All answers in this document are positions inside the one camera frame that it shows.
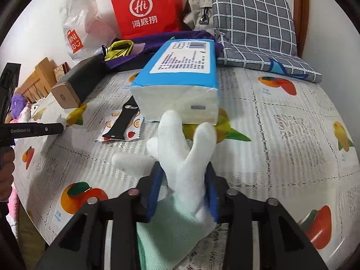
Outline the person left hand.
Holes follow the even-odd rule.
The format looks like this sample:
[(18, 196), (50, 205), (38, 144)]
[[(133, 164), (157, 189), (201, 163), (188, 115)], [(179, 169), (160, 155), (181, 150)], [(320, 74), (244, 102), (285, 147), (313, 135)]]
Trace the person left hand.
[(0, 172), (0, 201), (5, 202), (12, 193), (15, 170), (15, 152), (12, 147), (1, 149), (1, 172)]

